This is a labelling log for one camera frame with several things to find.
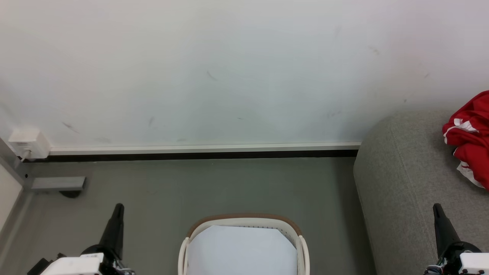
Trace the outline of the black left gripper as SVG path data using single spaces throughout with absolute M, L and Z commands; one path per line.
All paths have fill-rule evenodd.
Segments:
M 100 260 L 99 272 L 96 275 L 135 275 L 133 269 L 122 263 L 124 212 L 124 205 L 117 203 L 99 244 L 88 247 L 80 255 Z

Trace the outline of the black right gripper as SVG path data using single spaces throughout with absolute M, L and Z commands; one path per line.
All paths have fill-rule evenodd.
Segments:
M 426 267 L 424 275 L 482 275 L 482 270 L 471 273 L 468 267 L 464 268 L 461 258 L 462 254 L 471 256 L 482 251 L 468 242 L 459 242 L 460 238 L 441 204 L 433 205 L 433 214 L 439 259 L 436 264 Z

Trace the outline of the red and white jersey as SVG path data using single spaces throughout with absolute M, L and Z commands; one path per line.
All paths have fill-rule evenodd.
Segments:
M 470 99 L 442 127 L 445 144 L 454 146 L 457 170 L 489 191 L 489 91 Z

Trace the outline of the white basket with brown rim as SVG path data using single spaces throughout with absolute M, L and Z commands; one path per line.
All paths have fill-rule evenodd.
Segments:
M 291 219 L 274 214 L 222 214 L 197 221 L 190 227 L 181 244 L 178 255 L 178 275 L 188 274 L 188 247 L 197 235 L 210 226 L 277 229 L 297 249 L 297 275 L 310 275 L 308 245 L 300 227 Z

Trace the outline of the grey fabric sofa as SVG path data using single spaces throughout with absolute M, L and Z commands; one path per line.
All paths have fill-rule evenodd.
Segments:
M 399 112 L 361 143 L 353 175 L 377 275 L 423 275 L 437 262 L 436 203 L 462 241 L 489 252 L 489 192 L 457 170 L 442 136 L 452 114 Z

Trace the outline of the grey metal foot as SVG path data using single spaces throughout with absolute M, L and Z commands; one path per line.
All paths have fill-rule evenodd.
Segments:
M 84 190 L 85 176 L 54 176 L 33 179 L 30 190 L 34 192 L 59 192 L 66 198 L 77 198 Z

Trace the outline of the white and black baseboard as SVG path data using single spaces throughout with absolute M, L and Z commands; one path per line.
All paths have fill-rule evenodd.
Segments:
M 47 157 L 28 157 L 24 163 L 344 158 L 355 157 L 360 146 L 361 142 L 316 142 L 227 146 L 53 147 Z

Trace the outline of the white wall socket box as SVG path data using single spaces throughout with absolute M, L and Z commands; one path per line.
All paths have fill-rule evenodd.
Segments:
M 50 143 L 37 129 L 14 130 L 8 144 L 22 159 L 45 159 L 50 153 Z

